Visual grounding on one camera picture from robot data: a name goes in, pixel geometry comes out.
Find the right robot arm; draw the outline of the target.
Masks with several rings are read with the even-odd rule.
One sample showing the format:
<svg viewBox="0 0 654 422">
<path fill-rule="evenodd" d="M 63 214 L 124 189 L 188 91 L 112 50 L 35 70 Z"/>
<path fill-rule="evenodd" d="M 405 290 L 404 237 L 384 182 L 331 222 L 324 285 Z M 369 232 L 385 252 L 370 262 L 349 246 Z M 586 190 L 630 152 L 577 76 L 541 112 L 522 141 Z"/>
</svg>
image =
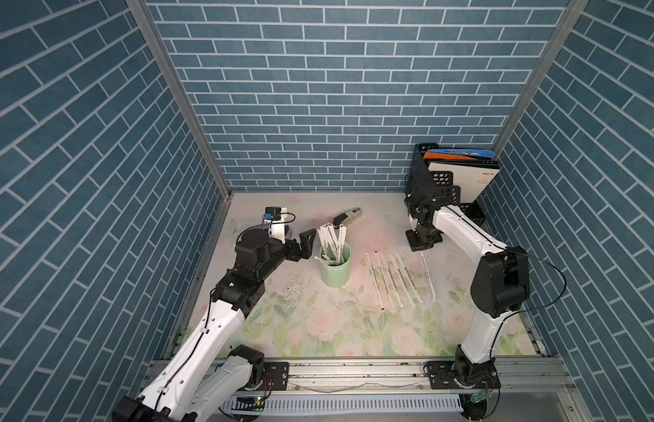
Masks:
<svg viewBox="0 0 654 422">
<path fill-rule="evenodd" d="M 419 199 L 408 193 L 404 203 L 411 223 L 406 237 L 413 251 L 429 250 L 449 237 L 475 269 L 469 293 L 476 313 L 453 365 L 458 383 L 474 385 L 492 371 L 493 348 L 504 323 L 529 298 L 527 253 L 495 239 L 446 196 Z"/>
</svg>

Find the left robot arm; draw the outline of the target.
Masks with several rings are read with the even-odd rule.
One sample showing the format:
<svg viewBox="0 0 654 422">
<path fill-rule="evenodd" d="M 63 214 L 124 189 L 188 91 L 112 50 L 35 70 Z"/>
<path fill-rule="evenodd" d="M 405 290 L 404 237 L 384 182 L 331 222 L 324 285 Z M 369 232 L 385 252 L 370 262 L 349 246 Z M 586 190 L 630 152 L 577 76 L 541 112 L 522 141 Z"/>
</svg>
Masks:
<svg viewBox="0 0 654 422">
<path fill-rule="evenodd" d="M 235 263 L 210 293 L 203 317 L 155 380 L 138 397 L 123 397 L 113 421 L 206 421 L 229 397 L 262 382 L 265 355 L 234 348 L 209 376 L 218 353 L 265 293 L 265 281 L 283 262 L 308 260 L 316 230 L 282 240 L 271 228 L 250 228 L 236 242 Z"/>
</svg>

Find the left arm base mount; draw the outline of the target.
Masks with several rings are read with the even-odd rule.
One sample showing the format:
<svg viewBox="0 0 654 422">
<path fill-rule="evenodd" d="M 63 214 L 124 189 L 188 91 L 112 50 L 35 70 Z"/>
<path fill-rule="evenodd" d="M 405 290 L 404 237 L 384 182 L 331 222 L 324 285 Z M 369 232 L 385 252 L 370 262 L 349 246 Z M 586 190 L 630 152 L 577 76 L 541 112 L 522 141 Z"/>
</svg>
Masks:
<svg viewBox="0 0 654 422">
<path fill-rule="evenodd" d="M 285 391 L 288 388 L 289 369 L 289 362 L 280 360 L 265 362 L 261 379 L 257 383 L 242 387 L 239 391 Z"/>
</svg>

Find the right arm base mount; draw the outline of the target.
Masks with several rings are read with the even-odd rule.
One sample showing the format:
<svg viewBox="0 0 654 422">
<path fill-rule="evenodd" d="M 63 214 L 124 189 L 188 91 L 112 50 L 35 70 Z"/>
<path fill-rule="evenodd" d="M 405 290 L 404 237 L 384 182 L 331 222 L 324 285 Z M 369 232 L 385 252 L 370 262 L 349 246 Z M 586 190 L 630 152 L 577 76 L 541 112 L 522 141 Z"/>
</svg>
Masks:
<svg viewBox="0 0 654 422">
<path fill-rule="evenodd" d="M 433 390 L 494 390 L 501 387 L 495 360 L 473 364 L 469 360 L 430 360 L 422 371 Z"/>
</svg>

